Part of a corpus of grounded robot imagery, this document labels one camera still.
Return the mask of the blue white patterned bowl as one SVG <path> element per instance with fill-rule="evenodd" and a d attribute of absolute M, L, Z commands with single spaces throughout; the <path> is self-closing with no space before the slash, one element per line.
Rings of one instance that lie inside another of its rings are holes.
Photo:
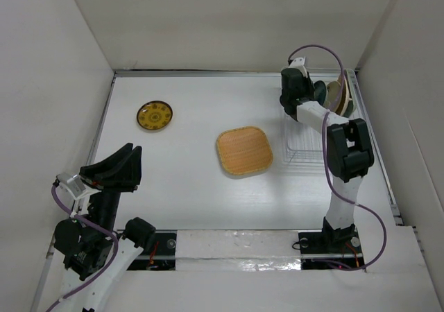
<path fill-rule="evenodd" d="M 324 105 L 327 98 L 327 87 L 322 80 L 318 80 L 314 83 L 314 99 L 320 105 Z"/>

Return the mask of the cream floral round plate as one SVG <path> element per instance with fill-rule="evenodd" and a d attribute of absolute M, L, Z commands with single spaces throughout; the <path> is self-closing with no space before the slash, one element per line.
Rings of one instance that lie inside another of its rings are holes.
<path fill-rule="evenodd" d="M 341 83 L 332 81 L 327 84 L 327 97 L 325 99 L 325 107 L 330 111 L 335 111 L 341 101 Z"/>

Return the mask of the green-rimmed bamboo tray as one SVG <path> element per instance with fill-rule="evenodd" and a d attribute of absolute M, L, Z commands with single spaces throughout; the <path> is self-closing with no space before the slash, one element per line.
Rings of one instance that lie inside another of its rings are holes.
<path fill-rule="evenodd" d="M 342 91 L 341 100 L 335 110 L 335 113 L 340 116 L 350 117 L 353 110 L 354 102 L 352 99 L 352 92 L 350 90 L 347 73 L 344 72 L 344 88 Z"/>

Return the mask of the orange square woven tray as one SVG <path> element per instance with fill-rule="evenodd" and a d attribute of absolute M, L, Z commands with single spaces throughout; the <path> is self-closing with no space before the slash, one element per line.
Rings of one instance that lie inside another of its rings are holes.
<path fill-rule="evenodd" d="M 222 132 L 216 149 L 223 169 L 230 175 L 242 176 L 268 169 L 273 152 L 263 130 L 246 126 Z"/>

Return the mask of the light blue divided plate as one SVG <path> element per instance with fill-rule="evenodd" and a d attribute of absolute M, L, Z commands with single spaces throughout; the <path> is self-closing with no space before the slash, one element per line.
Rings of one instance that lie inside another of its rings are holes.
<path fill-rule="evenodd" d="M 349 73 L 347 70 L 344 71 L 344 76 L 345 76 L 345 85 L 348 90 L 349 101 L 343 115 L 344 117 L 350 118 L 357 109 L 357 105 L 355 103 L 355 91 L 350 81 Z"/>

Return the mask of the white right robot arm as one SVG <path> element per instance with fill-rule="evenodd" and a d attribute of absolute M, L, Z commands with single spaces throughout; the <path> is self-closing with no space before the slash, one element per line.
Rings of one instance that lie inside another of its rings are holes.
<path fill-rule="evenodd" d="M 354 212 L 359 187 L 374 164 L 373 147 L 363 119 L 348 119 L 315 99 L 315 84 L 303 67 L 281 70 L 280 104 L 292 119 L 320 133 L 323 162 L 331 189 L 322 230 L 303 232 L 298 242 L 308 254 L 335 253 L 355 236 Z"/>

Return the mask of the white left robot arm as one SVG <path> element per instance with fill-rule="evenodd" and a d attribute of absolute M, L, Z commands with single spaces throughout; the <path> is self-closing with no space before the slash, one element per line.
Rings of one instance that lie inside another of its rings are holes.
<path fill-rule="evenodd" d="M 154 248 L 156 228 L 140 217 L 114 231 L 121 194 L 135 192 L 141 181 L 142 147 L 132 143 L 75 175 L 56 176 L 51 195 L 68 217 L 53 234 L 65 270 L 49 311 L 103 311 L 131 263 Z"/>

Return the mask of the yellow brown round plate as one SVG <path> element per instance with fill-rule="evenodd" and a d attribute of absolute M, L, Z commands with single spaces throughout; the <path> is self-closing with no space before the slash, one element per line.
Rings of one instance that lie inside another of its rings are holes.
<path fill-rule="evenodd" d="M 157 131 L 170 124 L 173 118 L 172 107 L 164 101 L 149 101 L 137 111 L 137 124 L 148 131 Z"/>

